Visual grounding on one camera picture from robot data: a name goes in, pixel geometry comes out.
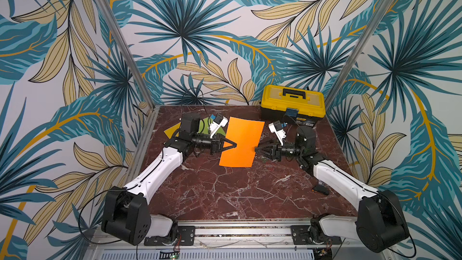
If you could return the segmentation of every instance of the marble table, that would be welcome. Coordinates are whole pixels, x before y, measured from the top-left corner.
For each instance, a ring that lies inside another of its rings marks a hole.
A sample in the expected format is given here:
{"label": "marble table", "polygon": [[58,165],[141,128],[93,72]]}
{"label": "marble table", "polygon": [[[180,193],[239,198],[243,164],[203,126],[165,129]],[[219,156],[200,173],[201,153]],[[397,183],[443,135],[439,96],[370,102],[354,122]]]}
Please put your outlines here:
{"label": "marble table", "polygon": [[[257,106],[207,106],[208,113],[251,120],[260,119]],[[183,106],[183,112],[207,117],[203,107]],[[162,106],[154,126],[143,166],[145,169],[168,140],[164,130],[181,118],[179,106]],[[275,138],[267,121],[261,141]],[[293,141],[297,126],[289,125],[287,140]],[[315,126],[316,147],[340,168],[350,170],[326,118]],[[312,192],[317,180],[302,171],[294,159],[281,162],[256,155],[251,168],[218,165],[219,154],[204,151],[198,158],[190,155],[185,163],[165,180],[149,204],[151,214],[177,220],[255,219],[313,217],[323,213],[356,216],[342,196],[330,189],[328,196]]]}

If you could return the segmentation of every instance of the wire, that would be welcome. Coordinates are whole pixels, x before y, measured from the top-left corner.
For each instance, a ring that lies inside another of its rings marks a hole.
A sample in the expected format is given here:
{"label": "wire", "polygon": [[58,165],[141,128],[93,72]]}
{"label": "wire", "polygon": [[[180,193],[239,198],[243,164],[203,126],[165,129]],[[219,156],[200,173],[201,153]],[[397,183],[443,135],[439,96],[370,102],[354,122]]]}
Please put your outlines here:
{"label": "wire", "polygon": [[335,252],[335,254],[332,256],[332,259],[331,260],[334,260],[334,258],[337,256],[337,253],[340,251],[340,248],[342,248],[342,245],[343,245],[343,242],[345,242],[345,239],[346,238],[343,238],[343,241],[342,243],[340,243],[340,246],[338,248],[338,250]]}
{"label": "wire", "polygon": [[122,241],[122,240],[115,240],[115,241],[111,241],[111,242],[105,242],[105,243],[97,243],[97,242],[93,242],[91,240],[89,240],[85,235],[84,235],[84,232],[82,231],[82,227],[80,226],[80,220],[82,219],[82,211],[84,211],[85,207],[91,202],[93,201],[96,197],[98,197],[99,195],[101,195],[102,193],[105,193],[105,192],[125,192],[125,191],[128,191],[128,190],[131,190],[133,188],[135,188],[137,186],[133,186],[129,189],[126,189],[126,190],[104,190],[98,194],[95,195],[95,197],[91,198],[90,200],[88,200],[88,202],[85,203],[85,205],[83,205],[82,207],[82,210],[80,210],[80,213],[78,214],[78,221],[77,221],[77,225],[78,225],[78,230],[80,231],[80,234],[82,235],[82,237],[89,243],[91,244],[95,244],[95,245],[105,245],[105,244],[112,244],[112,243],[116,243],[116,242],[119,242],[119,241]]}
{"label": "wire", "polygon": [[[390,199],[388,199],[388,197],[386,197],[384,194],[379,194],[375,191],[371,191],[369,189],[366,189],[364,188],[363,186],[361,186],[359,183],[357,183],[356,181],[354,181],[353,179],[351,179],[349,177],[349,175],[345,175],[345,173],[341,170],[341,169],[334,169],[331,165],[329,165],[328,163],[326,162],[322,162],[323,164],[326,164],[328,165],[331,169],[333,169],[334,171],[338,171],[339,173],[343,174],[344,176],[346,176],[350,181],[354,182],[356,185],[358,185],[359,187],[361,187],[362,189],[364,189],[365,191],[367,192],[370,192],[370,193],[373,193],[373,194],[376,194],[376,195],[379,195],[380,197],[384,198],[385,200],[387,200],[387,202],[393,207],[393,209],[395,209],[396,213],[398,213],[398,216],[400,216],[400,219],[401,219],[401,222],[403,223],[406,223],[406,219],[404,219],[404,217],[401,215],[400,211],[398,210],[398,208],[396,208],[396,206],[390,201]],[[388,250],[390,250],[391,252],[395,253],[395,254],[398,254],[402,257],[405,257],[405,258],[413,258],[417,255],[417,247],[414,243],[414,239],[412,238],[411,236],[411,233],[409,233],[409,238],[411,239],[411,242],[412,242],[412,245],[414,247],[414,254],[412,256],[405,256],[403,254],[401,254],[400,252],[397,252],[393,249],[390,249],[390,248],[387,248]]]}

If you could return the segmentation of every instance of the robotic arm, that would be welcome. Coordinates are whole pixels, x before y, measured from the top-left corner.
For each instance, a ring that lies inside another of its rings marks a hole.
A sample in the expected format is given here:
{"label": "robotic arm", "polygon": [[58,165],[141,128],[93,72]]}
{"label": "robotic arm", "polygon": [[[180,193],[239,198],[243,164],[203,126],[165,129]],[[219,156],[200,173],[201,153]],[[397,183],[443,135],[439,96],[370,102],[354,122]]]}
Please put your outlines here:
{"label": "robotic arm", "polygon": [[[282,129],[279,122],[275,127]],[[256,152],[272,160],[296,157],[300,168],[328,184],[358,211],[358,217],[323,214],[311,220],[311,241],[323,243],[332,236],[360,240],[369,250],[379,253],[409,237],[409,230],[398,197],[391,191],[379,191],[347,174],[315,150],[316,134],[308,126],[299,126],[295,143],[279,145],[274,140],[262,143]]]}
{"label": "robotic arm", "polygon": [[173,170],[179,167],[194,148],[209,149],[219,153],[235,148],[236,143],[221,134],[216,134],[228,120],[217,115],[210,124],[210,135],[199,134],[200,116],[186,113],[174,136],[165,143],[159,156],[133,181],[123,188],[112,187],[106,195],[101,230],[132,245],[138,245],[148,234],[166,236],[172,220],[162,216],[151,216],[148,204],[155,192]]}

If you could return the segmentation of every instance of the orange paper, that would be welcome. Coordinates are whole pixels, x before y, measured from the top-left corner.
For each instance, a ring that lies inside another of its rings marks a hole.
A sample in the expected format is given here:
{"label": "orange paper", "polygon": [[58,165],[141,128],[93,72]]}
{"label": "orange paper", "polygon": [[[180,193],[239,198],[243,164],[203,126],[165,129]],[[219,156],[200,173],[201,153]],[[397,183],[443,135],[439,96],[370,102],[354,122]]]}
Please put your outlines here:
{"label": "orange paper", "polygon": [[231,117],[226,138],[237,143],[237,147],[221,153],[220,166],[251,167],[264,125],[265,122]]}

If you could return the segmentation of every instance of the tropical leaf wallpaper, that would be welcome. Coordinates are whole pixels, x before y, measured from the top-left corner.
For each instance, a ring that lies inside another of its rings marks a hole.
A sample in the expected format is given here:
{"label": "tropical leaf wallpaper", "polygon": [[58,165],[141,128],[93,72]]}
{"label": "tropical leaf wallpaper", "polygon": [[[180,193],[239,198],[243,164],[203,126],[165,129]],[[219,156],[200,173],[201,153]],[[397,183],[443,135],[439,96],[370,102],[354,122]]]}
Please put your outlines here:
{"label": "tropical leaf wallpaper", "polygon": [[353,175],[398,195],[418,260],[462,259],[461,11],[395,0],[327,112]]}
{"label": "tropical leaf wallpaper", "polygon": [[268,84],[322,91],[379,1],[131,0],[115,15],[131,14],[119,25],[156,104],[253,105]]}
{"label": "tropical leaf wallpaper", "polygon": [[150,110],[93,0],[0,4],[0,259],[81,259]]}

